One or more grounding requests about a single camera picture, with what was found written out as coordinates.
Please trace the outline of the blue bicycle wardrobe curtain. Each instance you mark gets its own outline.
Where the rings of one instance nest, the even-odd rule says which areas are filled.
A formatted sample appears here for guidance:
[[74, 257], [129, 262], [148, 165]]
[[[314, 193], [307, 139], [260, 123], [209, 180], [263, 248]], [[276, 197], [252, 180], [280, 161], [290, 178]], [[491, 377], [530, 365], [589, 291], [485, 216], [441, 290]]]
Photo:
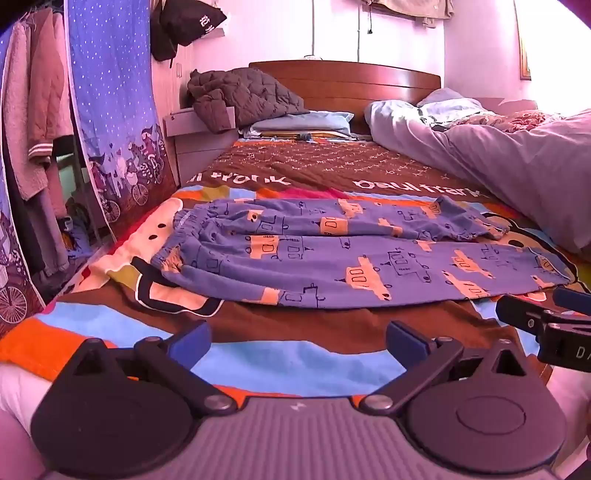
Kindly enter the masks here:
[[175, 182], [155, 108], [146, 1], [67, 1], [69, 78], [82, 153], [114, 237]]

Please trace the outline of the blue patterned pajama pants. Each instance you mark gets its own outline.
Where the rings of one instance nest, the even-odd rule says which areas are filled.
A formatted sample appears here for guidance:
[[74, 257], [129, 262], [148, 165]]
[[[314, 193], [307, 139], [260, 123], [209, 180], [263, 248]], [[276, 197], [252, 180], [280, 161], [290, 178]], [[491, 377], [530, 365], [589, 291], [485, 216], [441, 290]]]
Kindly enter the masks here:
[[176, 213], [152, 265], [195, 294], [304, 309], [527, 294], [573, 278], [537, 245], [447, 197], [215, 200]]

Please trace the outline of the beige cloth on wall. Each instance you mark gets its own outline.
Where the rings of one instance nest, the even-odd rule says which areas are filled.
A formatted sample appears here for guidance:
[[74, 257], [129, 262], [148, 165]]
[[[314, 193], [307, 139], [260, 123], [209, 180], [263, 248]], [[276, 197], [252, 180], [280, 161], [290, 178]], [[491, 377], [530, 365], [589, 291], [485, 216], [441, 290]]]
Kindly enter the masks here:
[[452, 0], [376, 0], [365, 1], [369, 9], [413, 19], [426, 28], [435, 28], [439, 21], [453, 18]]

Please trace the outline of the colourful cartoon bed sheet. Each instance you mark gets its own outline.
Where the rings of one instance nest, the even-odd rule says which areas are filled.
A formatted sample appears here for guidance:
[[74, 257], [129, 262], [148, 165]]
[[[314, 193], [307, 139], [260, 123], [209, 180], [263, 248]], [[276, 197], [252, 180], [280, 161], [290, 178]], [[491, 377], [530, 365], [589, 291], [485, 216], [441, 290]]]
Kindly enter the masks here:
[[551, 307], [590, 266], [488, 191], [372, 142], [239, 141], [181, 188], [107, 194], [116, 242], [73, 290], [1, 330], [1, 365], [53, 380], [89, 337], [128, 346], [199, 321], [229, 393], [362, 394], [391, 320], [470, 347], [536, 341], [496, 318]]

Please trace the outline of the pink floral blanket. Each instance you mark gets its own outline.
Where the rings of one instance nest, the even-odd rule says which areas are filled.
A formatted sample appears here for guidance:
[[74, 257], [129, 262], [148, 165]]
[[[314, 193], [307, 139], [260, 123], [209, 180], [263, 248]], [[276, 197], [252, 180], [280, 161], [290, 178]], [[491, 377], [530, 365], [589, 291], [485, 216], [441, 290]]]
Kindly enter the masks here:
[[460, 125], [481, 125], [491, 126], [505, 133], [515, 133], [530, 131], [540, 125], [560, 119], [560, 115], [548, 114], [539, 110], [518, 111], [509, 115], [487, 112], [456, 120], [449, 125], [449, 128]]

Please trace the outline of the hanging pink brown clothes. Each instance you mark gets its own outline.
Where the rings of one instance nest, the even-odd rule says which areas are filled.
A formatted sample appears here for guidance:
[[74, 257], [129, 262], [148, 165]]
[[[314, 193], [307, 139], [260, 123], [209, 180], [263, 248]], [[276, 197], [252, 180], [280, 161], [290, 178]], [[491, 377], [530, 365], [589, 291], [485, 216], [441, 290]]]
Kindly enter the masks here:
[[52, 8], [40, 9], [13, 26], [3, 97], [10, 165], [33, 229], [25, 240], [40, 254], [29, 270], [49, 278], [69, 267], [58, 226], [66, 209], [54, 144], [73, 138], [64, 24]]

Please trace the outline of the grey lilac duvet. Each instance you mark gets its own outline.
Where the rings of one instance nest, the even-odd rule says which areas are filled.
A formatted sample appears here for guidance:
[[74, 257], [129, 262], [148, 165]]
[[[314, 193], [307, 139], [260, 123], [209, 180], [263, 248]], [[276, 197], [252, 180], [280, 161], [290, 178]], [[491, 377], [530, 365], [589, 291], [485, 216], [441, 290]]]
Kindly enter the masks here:
[[590, 256], [590, 113], [506, 133], [461, 124], [444, 132], [391, 101], [365, 110], [373, 140], [479, 185], [533, 220], [556, 244]]

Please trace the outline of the grey bedside cabinet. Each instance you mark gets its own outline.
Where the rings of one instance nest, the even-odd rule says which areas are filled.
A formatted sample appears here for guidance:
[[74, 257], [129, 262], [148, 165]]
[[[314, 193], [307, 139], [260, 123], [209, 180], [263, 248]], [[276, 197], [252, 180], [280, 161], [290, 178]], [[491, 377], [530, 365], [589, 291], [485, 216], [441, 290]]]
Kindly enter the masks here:
[[211, 132], [192, 108], [172, 112], [163, 118], [164, 133], [173, 145], [180, 185], [204, 171], [235, 144], [238, 139], [235, 109], [227, 108], [226, 116], [231, 128], [220, 133]]

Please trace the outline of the wooden headboard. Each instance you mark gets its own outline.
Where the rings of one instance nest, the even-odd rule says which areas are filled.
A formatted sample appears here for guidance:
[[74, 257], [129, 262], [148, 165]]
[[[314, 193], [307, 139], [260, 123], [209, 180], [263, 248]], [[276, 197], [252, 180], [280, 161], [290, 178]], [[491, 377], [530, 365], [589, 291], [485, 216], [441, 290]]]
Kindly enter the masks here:
[[413, 105], [442, 87], [441, 77], [422, 71], [359, 62], [276, 60], [249, 63], [304, 99], [308, 110], [353, 113], [356, 134], [368, 134], [365, 109], [382, 100]]

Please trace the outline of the blue wardrobe curtain left panel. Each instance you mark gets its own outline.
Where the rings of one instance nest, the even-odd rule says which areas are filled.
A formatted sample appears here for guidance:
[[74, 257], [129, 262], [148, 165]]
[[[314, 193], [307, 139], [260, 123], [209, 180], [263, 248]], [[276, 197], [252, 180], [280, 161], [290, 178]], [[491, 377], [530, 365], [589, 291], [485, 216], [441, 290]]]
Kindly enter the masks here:
[[4, 137], [4, 115], [1, 115], [1, 336], [45, 307], [31, 279], [14, 224]]

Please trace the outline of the light blue pillow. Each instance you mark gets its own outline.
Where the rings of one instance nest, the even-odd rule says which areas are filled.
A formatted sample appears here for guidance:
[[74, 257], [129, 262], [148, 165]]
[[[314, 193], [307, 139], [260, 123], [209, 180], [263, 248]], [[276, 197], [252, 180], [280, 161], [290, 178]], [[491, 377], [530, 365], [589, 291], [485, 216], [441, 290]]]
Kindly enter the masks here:
[[266, 136], [266, 132], [273, 135], [276, 132], [334, 132], [351, 135], [349, 123], [355, 114], [346, 111], [310, 111], [304, 114], [287, 114], [281, 117], [260, 120], [240, 132], [245, 138]]

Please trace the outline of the brown quilted jacket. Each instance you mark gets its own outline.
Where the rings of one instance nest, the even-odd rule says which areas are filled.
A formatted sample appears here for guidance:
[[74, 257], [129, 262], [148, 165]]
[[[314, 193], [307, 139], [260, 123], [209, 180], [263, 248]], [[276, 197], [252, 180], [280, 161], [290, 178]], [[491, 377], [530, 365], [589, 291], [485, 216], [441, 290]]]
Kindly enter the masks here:
[[214, 133], [232, 129], [227, 108], [235, 109], [236, 128], [287, 114], [308, 113], [303, 98], [270, 74], [250, 67], [193, 70], [187, 94], [195, 114]]

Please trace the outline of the black hanging bag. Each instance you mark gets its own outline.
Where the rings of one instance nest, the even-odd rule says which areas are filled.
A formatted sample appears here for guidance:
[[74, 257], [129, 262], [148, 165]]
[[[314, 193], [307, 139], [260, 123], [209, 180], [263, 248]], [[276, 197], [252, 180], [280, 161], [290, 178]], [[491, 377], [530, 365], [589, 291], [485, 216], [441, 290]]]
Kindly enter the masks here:
[[158, 1], [150, 15], [150, 51], [153, 59], [157, 62], [173, 60], [178, 46], [190, 46], [227, 18], [221, 9], [202, 1]]

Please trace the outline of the framed picture on wall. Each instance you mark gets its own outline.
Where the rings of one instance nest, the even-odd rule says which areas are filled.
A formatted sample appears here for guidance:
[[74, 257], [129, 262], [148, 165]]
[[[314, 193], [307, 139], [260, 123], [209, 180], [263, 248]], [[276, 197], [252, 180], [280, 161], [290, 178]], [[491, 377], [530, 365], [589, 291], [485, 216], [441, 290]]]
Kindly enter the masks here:
[[513, 1], [515, 11], [516, 31], [518, 38], [518, 54], [519, 54], [519, 72], [522, 81], [531, 81], [532, 75], [528, 63], [528, 55], [524, 44], [524, 37], [520, 24], [519, 6], [516, 0]]

